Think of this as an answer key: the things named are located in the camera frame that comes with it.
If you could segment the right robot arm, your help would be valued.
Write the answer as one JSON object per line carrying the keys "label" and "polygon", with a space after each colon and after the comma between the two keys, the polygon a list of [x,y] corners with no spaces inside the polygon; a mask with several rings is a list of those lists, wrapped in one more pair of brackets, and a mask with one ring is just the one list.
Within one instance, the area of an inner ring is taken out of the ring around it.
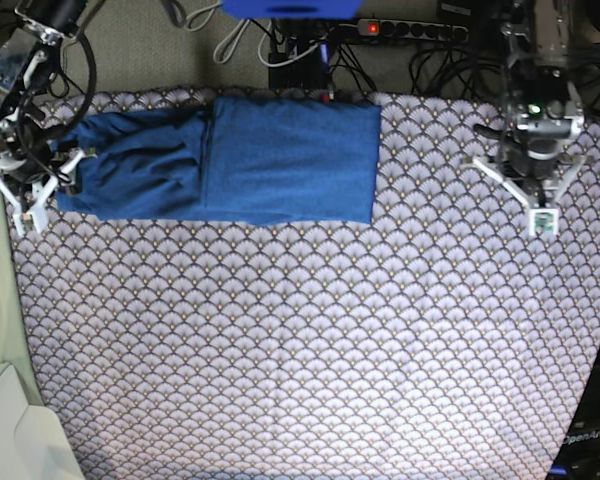
{"label": "right robot arm", "polygon": [[[95,97],[97,67],[85,35],[87,21],[80,17],[86,1],[20,1],[14,8],[18,26],[0,49],[0,178],[20,192],[37,180],[71,184],[60,167],[65,155],[50,144],[70,133],[87,115]],[[51,92],[57,78],[68,81],[60,64],[62,44],[75,41],[84,53],[88,81],[82,103],[65,124],[43,129],[45,118],[34,103],[36,96]]]}

